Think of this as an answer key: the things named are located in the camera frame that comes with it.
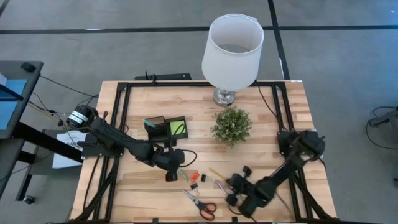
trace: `black desk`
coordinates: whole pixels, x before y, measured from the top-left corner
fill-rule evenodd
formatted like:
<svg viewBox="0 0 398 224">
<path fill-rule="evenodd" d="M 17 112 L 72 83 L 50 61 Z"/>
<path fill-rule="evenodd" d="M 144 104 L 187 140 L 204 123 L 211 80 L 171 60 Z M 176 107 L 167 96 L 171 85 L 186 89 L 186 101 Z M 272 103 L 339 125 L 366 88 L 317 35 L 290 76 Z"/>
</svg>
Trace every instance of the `black desk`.
<svg viewBox="0 0 398 224">
<path fill-rule="evenodd" d="M 21 68 L 22 63 L 24 62 L 0 61 L 0 73 L 7 79 L 27 80 L 21 94 L 24 99 L 18 102 L 7 128 L 5 130 L 0 130 L 0 197 L 6 188 L 16 161 L 33 164 L 36 160 L 36 154 L 22 151 L 25 141 L 44 147 L 54 153 L 73 159 L 74 161 L 83 162 L 79 150 L 19 121 L 29 102 L 29 98 L 36 86 L 37 80 L 40 77 L 40 71 L 43 67 L 43 62 L 29 62 L 35 66 L 36 69 L 33 72 L 28 72 Z M 27 181 L 25 180 L 22 187 L 27 188 L 29 181 L 30 179 Z"/>
</svg>

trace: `wooden tabletop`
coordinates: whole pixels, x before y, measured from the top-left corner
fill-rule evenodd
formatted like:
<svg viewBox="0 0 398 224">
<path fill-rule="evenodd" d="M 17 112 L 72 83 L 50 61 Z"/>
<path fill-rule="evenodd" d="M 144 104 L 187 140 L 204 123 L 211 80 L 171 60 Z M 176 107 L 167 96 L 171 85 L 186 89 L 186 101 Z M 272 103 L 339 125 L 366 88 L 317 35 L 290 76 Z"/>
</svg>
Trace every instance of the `wooden tabletop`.
<svg viewBox="0 0 398 224">
<path fill-rule="evenodd" d="M 97 104 L 100 116 L 104 111 L 112 114 L 116 94 L 117 81 L 105 81 Z M 294 120 L 298 130 L 313 129 L 310 109 L 302 82 L 286 81 L 287 94 Z M 195 172 L 206 174 L 214 179 L 220 179 L 209 171 L 214 168 L 220 174 L 230 177 L 233 173 L 242 174 L 244 165 L 249 166 L 253 173 L 249 180 L 255 182 L 265 175 L 271 175 L 284 161 L 279 154 L 276 133 L 277 120 L 267 109 L 257 87 L 249 87 L 236 93 L 234 105 L 249 112 L 253 122 L 251 135 L 247 141 L 230 148 L 228 145 L 215 140 L 210 133 L 210 127 L 215 124 L 214 113 L 223 108 L 216 106 L 212 100 L 213 87 L 137 87 L 132 88 L 127 111 L 126 124 L 128 134 L 136 139 L 147 139 L 143 119 L 154 116 L 173 118 L 185 116 L 187 119 L 188 139 L 179 139 L 176 148 L 190 149 L 198 154 L 197 160 L 189 167 L 183 168 L 189 177 Z M 264 86 L 261 91 L 271 109 L 275 110 L 271 88 Z M 279 93 L 282 112 L 283 99 Z M 120 123 L 122 103 L 118 109 Z M 193 155 L 186 153 L 187 162 Z M 77 217 L 83 208 L 83 200 L 93 169 L 95 158 L 86 159 L 81 170 L 75 203 L 71 218 Z M 100 179 L 102 159 L 95 170 L 93 182 L 88 194 L 88 202 L 94 196 Z M 318 203 L 331 216 L 336 216 L 331 197 L 326 172 L 318 161 L 309 162 L 305 167 L 305 176 L 309 191 Z M 214 222 L 230 222 L 235 217 L 228 210 L 224 195 L 214 183 L 199 182 L 198 199 L 203 202 L 217 204 Z M 199 215 L 196 206 L 185 196 L 182 189 L 189 189 L 189 184 L 182 176 L 178 181 L 166 182 L 165 171 L 156 167 L 147 166 L 135 160 L 126 150 L 120 159 L 118 181 L 113 201 L 112 222 L 149 222 L 159 218 L 160 222 L 200 222 L 204 221 Z M 279 195 L 287 202 L 289 210 L 275 197 L 266 207 L 258 208 L 253 217 L 257 221 L 291 221 L 294 220 L 292 201 L 287 181 L 278 188 Z M 100 218 L 104 217 L 106 199 L 103 197 Z M 298 194 L 302 216 L 305 214 L 302 197 Z M 239 216 L 240 222 L 252 220 Z"/>
</svg>

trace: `scissors blade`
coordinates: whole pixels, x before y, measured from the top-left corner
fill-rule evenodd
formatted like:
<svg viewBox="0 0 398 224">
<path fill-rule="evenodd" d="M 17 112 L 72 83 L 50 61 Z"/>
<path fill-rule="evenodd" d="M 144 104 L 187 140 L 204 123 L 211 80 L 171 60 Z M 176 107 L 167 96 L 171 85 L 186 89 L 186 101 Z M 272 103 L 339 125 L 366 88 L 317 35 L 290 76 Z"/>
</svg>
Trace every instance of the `scissors blade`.
<svg viewBox="0 0 398 224">
<path fill-rule="evenodd" d="M 197 203 L 197 200 L 196 200 L 196 198 L 192 195 L 192 194 L 190 194 L 190 193 L 188 193 L 185 189 L 182 189 L 182 191 L 184 191 L 184 194 L 189 198 L 189 199 L 191 199 L 191 201 L 193 202 L 193 203 Z"/>
</svg>

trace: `white paper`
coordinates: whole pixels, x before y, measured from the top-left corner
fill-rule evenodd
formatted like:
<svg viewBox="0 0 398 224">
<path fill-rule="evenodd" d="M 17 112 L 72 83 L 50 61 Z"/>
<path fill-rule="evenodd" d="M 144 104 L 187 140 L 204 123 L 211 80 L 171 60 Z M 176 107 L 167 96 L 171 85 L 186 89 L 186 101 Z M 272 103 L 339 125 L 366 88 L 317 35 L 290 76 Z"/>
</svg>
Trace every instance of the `white paper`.
<svg viewBox="0 0 398 224">
<path fill-rule="evenodd" d="M 78 146 L 77 142 L 84 141 L 86 139 L 86 134 L 87 133 L 81 133 L 79 131 L 69 131 L 69 134 L 68 133 L 57 134 L 57 140 L 82 151 L 83 148 Z M 71 166 L 79 166 L 79 165 L 81 165 L 80 162 L 76 162 L 74 160 L 68 159 L 65 156 L 54 154 L 54 160 L 52 162 L 52 167 L 54 169 L 71 167 Z"/>
<path fill-rule="evenodd" d="M 6 86 L 6 83 L 7 83 L 7 78 L 2 73 L 0 73 L 0 85 Z"/>
</svg>

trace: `lamp base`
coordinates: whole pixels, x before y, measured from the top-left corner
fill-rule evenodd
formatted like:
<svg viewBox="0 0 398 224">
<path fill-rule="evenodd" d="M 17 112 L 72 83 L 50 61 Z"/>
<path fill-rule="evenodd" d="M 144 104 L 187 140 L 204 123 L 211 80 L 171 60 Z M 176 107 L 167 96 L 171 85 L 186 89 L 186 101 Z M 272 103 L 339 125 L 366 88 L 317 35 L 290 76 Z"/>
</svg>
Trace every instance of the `lamp base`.
<svg viewBox="0 0 398 224">
<path fill-rule="evenodd" d="M 213 100 L 218 106 L 229 106 L 235 100 L 235 92 L 215 88 L 213 92 Z"/>
</svg>

